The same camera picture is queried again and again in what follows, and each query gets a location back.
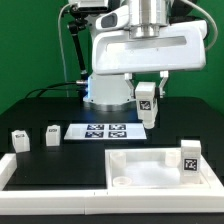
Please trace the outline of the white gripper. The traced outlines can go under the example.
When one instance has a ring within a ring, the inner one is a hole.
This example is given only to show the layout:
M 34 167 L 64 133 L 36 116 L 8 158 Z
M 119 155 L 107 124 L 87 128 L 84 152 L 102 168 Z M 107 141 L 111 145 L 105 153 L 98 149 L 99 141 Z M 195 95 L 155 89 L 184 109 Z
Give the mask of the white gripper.
M 159 97 L 165 95 L 168 71 L 197 70 L 206 58 L 204 20 L 169 23 L 169 4 L 126 4 L 96 20 L 92 68 L 98 75 L 124 74 L 135 97 L 131 73 L 160 72 Z

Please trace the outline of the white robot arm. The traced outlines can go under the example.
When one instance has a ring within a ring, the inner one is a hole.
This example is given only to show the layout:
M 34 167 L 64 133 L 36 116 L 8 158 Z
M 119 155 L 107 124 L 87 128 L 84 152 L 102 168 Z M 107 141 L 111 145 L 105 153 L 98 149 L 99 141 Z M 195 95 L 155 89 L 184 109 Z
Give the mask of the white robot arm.
M 202 10 L 197 0 L 127 0 L 98 16 L 85 105 L 121 110 L 135 103 L 135 74 L 203 68 L 210 49 L 204 39 L 216 23 L 209 14 L 189 19 L 193 9 Z

